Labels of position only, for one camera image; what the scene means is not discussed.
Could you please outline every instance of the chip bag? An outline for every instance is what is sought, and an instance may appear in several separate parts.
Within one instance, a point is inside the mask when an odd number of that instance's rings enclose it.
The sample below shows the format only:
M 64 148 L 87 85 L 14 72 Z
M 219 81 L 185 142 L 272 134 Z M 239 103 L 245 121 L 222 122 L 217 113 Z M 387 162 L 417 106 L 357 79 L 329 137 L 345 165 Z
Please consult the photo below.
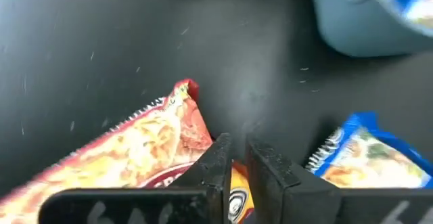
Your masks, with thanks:
M 243 223 L 254 210 L 246 167 L 234 162 L 231 169 L 231 191 L 229 197 L 229 220 Z
M 433 27 L 433 0 L 394 0 L 397 10 L 409 21 Z
M 306 169 L 341 188 L 432 187 L 432 165 L 378 128 L 373 112 L 356 113 L 310 158 Z
M 0 201 L 0 224 L 37 224 L 42 203 L 72 188 L 166 187 L 212 144 L 192 80 L 137 111 L 99 139 Z

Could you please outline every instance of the blue container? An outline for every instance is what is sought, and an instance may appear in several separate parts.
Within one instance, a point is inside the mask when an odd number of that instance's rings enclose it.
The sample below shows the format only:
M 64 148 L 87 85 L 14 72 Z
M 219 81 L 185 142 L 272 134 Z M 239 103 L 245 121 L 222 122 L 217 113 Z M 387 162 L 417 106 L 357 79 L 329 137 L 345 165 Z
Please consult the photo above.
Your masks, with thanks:
M 352 57 L 401 55 L 433 49 L 433 29 L 401 15 L 395 0 L 314 0 L 319 32 Z

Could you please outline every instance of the blue snack bag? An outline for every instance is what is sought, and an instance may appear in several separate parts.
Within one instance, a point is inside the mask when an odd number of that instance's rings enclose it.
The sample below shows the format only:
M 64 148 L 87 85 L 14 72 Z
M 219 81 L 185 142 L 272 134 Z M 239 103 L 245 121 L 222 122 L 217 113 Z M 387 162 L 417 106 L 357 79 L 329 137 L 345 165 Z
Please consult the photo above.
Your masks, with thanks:
M 306 169 L 341 188 L 433 187 L 432 165 L 380 130 L 373 112 L 351 115 L 309 158 Z
M 397 10 L 408 20 L 433 27 L 433 0 L 395 0 Z

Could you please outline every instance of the red snack bag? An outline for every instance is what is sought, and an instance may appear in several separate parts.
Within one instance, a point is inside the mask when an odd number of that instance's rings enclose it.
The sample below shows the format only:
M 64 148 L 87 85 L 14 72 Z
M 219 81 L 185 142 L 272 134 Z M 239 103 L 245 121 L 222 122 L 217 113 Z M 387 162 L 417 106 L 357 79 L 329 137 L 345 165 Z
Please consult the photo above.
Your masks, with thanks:
M 42 203 L 65 189 L 166 187 L 212 143 L 186 79 L 111 132 L 71 153 L 0 201 L 0 224 L 37 224 Z

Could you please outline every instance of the dust speck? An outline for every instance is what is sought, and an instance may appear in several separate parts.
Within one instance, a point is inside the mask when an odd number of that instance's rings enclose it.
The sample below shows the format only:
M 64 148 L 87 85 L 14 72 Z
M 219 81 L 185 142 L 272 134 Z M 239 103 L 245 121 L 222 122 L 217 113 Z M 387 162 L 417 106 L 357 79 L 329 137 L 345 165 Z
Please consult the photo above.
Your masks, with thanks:
M 53 55 L 51 54 L 51 52 L 47 52 L 47 54 L 45 54 L 45 59 L 47 61 L 51 61 L 52 57 L 53 57 Z
M 2 49 L 2 52 L 3 53 L 7 53 L 7 48 L 8 48 L 8 46 L 7 45 L 4 45 L 1 49 Z
M 186 34 L 186 33 L 188 32 L 188 30 L 189 30 L 189 26 L 188 26 L 188 28 L 186 28 L 186 29 L 181 33 L 181 35 Z
M 108 125 L 108 118 L 106 118 L 103 122 L 101 127 L 106 127 Z
M 56 28 L 57 28 L 58 19 L 59 19 L 59 12 L 56 12 L 55 18 L 54 18 L 54 25 L 53 25 L 54 30 L 56 30 Z
M 27 75 L 24 75 L 24 79 L 22 81 L 22 88 L 24 89 L 24 94 L 27 94 Z

